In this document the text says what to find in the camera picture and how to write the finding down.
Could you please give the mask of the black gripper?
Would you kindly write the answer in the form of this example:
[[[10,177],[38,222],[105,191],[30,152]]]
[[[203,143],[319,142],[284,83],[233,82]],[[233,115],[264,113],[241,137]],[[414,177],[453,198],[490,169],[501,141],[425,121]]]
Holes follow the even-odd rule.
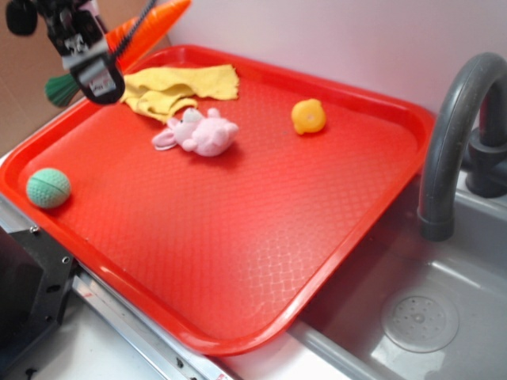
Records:
[[[105,39],[105,27],[95,1],[8,1],[6,24],[16,36],[31,36],[38,20],[43,20],[48,39],[59,55],[68,59],[67,70],[86,98],[98,105],[112,105],[125,91],[117,60],[156,3],[156,0],[147,2],[114,49],[93,54],[85,53]]]

